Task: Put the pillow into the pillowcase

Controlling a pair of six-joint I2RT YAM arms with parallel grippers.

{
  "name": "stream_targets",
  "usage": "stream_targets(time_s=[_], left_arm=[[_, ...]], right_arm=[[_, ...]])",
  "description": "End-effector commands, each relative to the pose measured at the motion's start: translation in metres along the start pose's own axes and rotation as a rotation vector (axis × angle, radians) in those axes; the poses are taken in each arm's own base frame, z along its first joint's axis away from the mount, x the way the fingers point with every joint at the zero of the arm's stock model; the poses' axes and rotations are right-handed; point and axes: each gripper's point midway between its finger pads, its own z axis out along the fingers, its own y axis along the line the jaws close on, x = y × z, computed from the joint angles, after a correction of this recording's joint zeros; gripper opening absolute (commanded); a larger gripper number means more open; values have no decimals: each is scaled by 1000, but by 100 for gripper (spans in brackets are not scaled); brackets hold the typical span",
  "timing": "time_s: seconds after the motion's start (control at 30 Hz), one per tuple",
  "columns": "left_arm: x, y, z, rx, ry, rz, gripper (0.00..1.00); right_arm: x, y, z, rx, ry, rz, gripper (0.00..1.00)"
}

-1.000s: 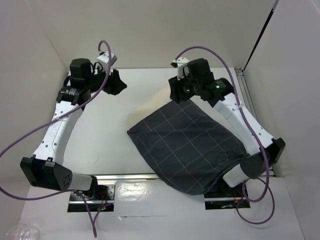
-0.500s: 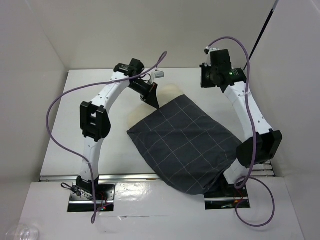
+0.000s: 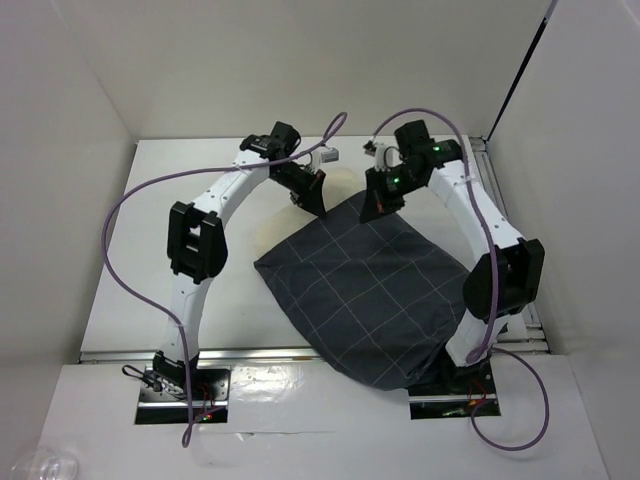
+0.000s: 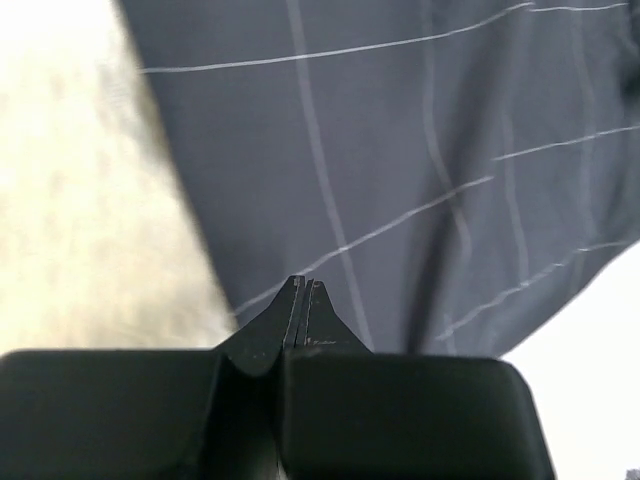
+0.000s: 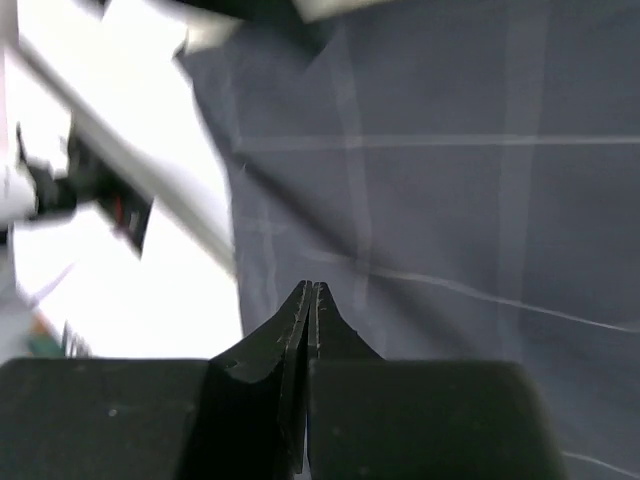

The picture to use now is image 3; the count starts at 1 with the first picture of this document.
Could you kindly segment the cream yellow pillow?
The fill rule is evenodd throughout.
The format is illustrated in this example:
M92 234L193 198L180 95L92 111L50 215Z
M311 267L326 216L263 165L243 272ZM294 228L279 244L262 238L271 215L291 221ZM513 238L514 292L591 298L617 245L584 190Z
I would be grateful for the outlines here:
M363 189L360 178L351 170L340 168L330 171L323 185L323 200L326 211L339 205ZM317 217L289 205L259 225L254 231L254 252L259 258L286 240Z

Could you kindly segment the dark grey plaid pillowcase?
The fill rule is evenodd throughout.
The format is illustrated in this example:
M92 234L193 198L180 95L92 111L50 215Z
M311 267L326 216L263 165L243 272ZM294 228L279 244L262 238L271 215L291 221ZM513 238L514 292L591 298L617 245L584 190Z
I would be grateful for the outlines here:
M336 371L389 391L433 383L467 269L397 214L363 224L358 192L254 263L292 326Z

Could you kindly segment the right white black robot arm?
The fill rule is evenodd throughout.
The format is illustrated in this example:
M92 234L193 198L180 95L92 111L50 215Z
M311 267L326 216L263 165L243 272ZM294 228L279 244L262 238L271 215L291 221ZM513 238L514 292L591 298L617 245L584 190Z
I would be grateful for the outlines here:
M363 147L374 164L365 172L360 220L396 213L407 195L427 188L465 235L475 261L463 283L465 312L445 346L450 359L436 369L440 387L457 392L508 321L536 299L545 250L513 227L491 200L471 171L461 137L437 141L422 120L397 128L394 137L393 146L371 138Z

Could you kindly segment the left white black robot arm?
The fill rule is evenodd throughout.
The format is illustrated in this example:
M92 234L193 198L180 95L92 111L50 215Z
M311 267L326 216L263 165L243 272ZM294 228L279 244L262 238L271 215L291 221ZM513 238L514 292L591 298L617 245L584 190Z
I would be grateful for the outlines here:
M300 143L299 132L277 122L268 135L250 135L240 144L231 165L203 194L190 203L175 203L169 214L167 254L173 274L171 316L152 368L163 389L176 399L196 390L199 328L204 302L228 259L225 230L241 203L270 179L290 192L302 210L324 217L324 163L339 159L325 144L311 151L300 165L290 159Z

